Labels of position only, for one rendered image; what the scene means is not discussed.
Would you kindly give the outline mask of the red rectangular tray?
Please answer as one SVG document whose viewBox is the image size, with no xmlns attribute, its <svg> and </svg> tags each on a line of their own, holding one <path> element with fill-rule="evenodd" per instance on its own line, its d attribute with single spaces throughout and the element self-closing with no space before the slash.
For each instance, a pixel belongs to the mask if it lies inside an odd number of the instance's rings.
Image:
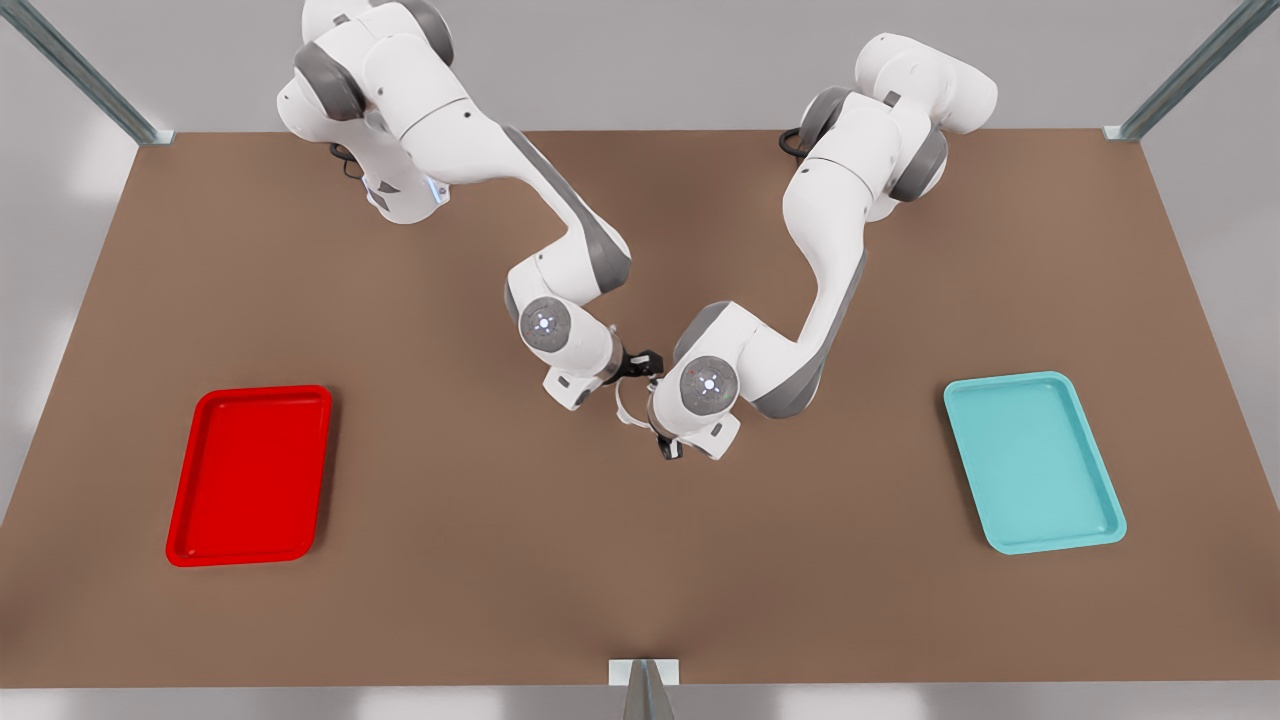
<svg viewBox="0 0 1280 720">
<path fill-rule="evenodd" d="M 305 556 L 316 534 L 330 420 L 323 386 L 206 393 L 191 424 L 168 561 L 201 568 Z"/>
</svg>

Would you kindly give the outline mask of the white drainage pipe clamp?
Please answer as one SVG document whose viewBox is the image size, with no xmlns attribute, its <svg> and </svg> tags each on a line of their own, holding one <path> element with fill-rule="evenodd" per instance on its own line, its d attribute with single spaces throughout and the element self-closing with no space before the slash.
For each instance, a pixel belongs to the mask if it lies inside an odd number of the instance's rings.
<svg viewBox="0 0 1280 720">
<path fill-rule="evenodd" d="M 655 383 L 655 375 L 621 375 L 612 384 L 617 418 L 625 425 L 655 434 L 650 419 L 650 401 Z"/>
</svg>

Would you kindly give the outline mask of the teal rectangular tray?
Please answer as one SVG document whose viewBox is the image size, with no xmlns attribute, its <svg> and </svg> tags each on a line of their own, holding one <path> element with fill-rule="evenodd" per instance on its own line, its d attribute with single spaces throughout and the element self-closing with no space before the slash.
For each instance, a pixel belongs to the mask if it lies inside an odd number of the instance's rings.
<svg viewBox="0 0 1280 720">
<path fill-rule="evenodd" d="M 1126 519 L 1074 384 L 1057 372 L 942 393 L 980 527 L 1004 555 L 1112 544 Z"/>
</svg>

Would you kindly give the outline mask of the silver frame post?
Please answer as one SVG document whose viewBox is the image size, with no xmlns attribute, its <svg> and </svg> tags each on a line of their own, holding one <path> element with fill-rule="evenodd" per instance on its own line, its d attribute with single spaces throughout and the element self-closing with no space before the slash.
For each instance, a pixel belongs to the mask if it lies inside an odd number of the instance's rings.
<svg viewBox="0 0 1280 720">
<path fill-rule="evenodd" d="M 677 659 L 611 659 L 609 685 L 626 685 L 622 720 L 675 720 L 667 693 L 680 683 Z"/>
<path fill-rule="evenodd" d="M 1123 123 L 1102 128 L 1108 142 L 1142 141 L 1275 12 L 1280 0 L 1242 0 L 1199 46 Z"/>
<path fill-rule="evenodd" d="M 174 131 L 159 129 L 147 120 L 29 0 L 0 0 L 0 17 L 138 146 L 165 146 L 174 141 Z"/>
</svg>

